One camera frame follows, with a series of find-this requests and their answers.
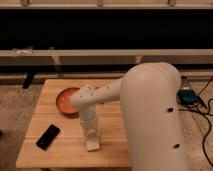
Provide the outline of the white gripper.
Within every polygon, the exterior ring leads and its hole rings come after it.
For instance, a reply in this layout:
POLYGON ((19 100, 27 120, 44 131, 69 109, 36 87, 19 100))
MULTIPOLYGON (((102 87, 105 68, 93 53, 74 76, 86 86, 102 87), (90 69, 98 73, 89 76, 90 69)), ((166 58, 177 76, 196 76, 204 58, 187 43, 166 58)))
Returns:
POLYGON ((99 142, 100 141, 100 133, 98 128, 98 121, 99 118, 96 114, 95 107, 91 106, 89 108, 86 108, 84 110, 81 110, 79 113, 79 118, 80 118, 80 125, 82 129, 85 132, 85 141, 90 142, 91 141, 91 131, 88 131, 90 129, 96 129, 94 130, 95 132, 95 141, 99 142))

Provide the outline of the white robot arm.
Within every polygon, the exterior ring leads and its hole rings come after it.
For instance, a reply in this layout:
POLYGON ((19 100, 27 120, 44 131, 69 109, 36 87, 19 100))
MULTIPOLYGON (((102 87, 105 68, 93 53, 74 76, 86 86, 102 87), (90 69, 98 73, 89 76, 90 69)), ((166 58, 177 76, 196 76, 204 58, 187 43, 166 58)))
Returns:
POLYGON ((143 63, 123 78, 74 93, 70 104, 82 115, 108 101, 120 102, 132 171, 188 171, 176 94, 179 71, 169 63, 143 63))

